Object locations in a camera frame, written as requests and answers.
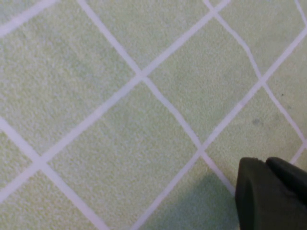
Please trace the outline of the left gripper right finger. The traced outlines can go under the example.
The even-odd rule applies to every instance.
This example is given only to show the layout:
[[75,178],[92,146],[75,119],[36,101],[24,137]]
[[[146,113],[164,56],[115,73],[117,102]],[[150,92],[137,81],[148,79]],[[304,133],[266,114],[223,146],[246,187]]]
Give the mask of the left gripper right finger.
[[266,164],[282,183],[307,205],[307,172],[277,157],[269,157]]

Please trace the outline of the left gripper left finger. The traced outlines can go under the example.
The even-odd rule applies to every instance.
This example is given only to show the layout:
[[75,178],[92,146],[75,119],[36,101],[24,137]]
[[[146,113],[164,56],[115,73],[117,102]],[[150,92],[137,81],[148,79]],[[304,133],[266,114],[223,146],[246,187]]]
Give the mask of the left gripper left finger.
[[239,162],[235,201],[242,230],[305,230],[307,206],[288,189],[266,161]]

